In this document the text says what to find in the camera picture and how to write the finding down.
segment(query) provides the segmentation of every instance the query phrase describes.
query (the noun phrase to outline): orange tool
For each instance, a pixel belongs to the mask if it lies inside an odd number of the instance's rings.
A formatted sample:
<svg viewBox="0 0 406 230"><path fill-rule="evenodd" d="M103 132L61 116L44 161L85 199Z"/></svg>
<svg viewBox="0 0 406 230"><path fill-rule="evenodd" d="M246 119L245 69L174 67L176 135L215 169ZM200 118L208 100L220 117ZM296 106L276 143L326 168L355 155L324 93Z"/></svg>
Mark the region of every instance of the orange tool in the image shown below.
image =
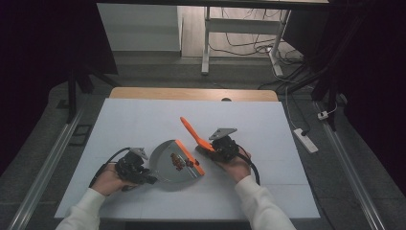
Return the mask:
<svg viewBox="0 0 406 230"><path fill-rule="evenodd" d="M194 140L196 140L197 145L205 150L209 150L209 151L215 151L212 147L212 145L201 139L196 131L194 131L194 129L192 128L191 124L189 124L189 122L184 118L184 117L180 117L180 121L183 123L183 125L185 126L185 128L188 130L188 132L192 135L192 137L194 138Z"/></svg>

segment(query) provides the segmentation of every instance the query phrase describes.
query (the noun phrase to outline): hand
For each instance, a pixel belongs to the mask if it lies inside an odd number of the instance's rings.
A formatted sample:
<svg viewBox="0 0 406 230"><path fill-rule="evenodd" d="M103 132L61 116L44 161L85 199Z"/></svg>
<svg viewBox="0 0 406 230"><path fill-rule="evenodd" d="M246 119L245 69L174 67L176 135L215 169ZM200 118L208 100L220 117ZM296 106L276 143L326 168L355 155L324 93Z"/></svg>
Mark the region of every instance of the hand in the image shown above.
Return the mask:
<svg viewBox="0 0 406 230"><path fill-rule="evenodd" d="M121 180L117 175L114 165L115 164L108 164L105 167L104 171L99 175L91 187L93 190L104 196L110 196L114 192L119 191L125 185L137 186L137 184Z"/></svg>
<svg viewBox="0 0 406 230"><path fill-rule="evenodd" d="M251 158L251 154L245 152L242 148L239 148L239 153L247 156L247 158ZM217 162L217 164L221 166L236 183L251 174L251 167L238 156L234 157L233 160L228 163Z"/></svg>

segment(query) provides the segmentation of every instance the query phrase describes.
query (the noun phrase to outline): dark curtain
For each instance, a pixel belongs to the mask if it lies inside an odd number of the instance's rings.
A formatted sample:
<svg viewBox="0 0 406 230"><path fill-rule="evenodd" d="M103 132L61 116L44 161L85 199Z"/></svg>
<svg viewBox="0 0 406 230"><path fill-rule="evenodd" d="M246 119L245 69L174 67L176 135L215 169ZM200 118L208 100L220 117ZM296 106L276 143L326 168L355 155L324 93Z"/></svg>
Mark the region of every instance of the dark curtain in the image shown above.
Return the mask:
<svg viewBox="0 0 406 230"><path fill-rule="evenodd" d="M0 1L1 173L18 153L50 90L90 65L117 74L93 1Z"/></svg>
<svg viewBox="0 0 406 230"><path fill-rule="evenodd" d="M340 90L350 123L406 195L405 12L404 1L376 1L343 57Z"/></svg>

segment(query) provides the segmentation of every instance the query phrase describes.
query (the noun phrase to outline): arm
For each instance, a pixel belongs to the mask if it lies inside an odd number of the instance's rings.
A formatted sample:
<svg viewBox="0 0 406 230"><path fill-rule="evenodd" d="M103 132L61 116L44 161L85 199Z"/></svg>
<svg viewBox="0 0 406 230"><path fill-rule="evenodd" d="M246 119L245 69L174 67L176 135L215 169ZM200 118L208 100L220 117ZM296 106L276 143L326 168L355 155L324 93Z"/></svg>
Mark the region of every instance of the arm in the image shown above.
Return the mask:
<svg viewBox="0 0 406 230"><path fill-rule="evenodd" d="M92 188L87 189L79 203L69 209L56 230L99 229L102 204L107 196L119 191L124 185L136 186L122 181L115 172L114 164L108 164Z"/></svg>
<svg viewBox="0 0 406 230"><path fill-rule="evenodd" d="M271 193L259 186L251 175L236 184L241 198L241 209L249 219L253 230L256 229L296 229L286 214L275 204Z"/></svg>
<svg viewBox="0 0 406 230"><path fill-rule="evenodd" d="M251 154L240 150L251 158ZM251 223L253 230L278 229L293 230L290 219L275 204L274 197L266 189L256 183L251 176L251 169L239 157L229 163L217 163L236 182L236 192L241 199L241 209Z"/></svg>

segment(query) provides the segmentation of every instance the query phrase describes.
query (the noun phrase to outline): white tabletop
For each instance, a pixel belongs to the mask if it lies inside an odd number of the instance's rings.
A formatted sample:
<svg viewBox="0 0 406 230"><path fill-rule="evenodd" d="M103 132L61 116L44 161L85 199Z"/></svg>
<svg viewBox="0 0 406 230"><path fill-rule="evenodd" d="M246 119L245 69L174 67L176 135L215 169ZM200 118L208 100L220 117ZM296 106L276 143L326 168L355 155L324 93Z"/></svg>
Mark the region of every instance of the white tabletop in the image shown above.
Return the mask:
<svg viewBox="0 0 406 230"><path fill-rule="evenodd" d="M206 140L218 127L236 127L237 132L230 136L253 154L261 185L270 190L286 214L293 219L319 217L281 103L107 99L56 218L63 218L68 208L80 200L97 169L116 151L143 147L151 154L161 143L178 139L206 174L193 182L157 182L127 193L118 192L107 198L101 207L101 217L245 219L234 191L235 183L194 150L196 143L180 122L181 116Z"/></svg>

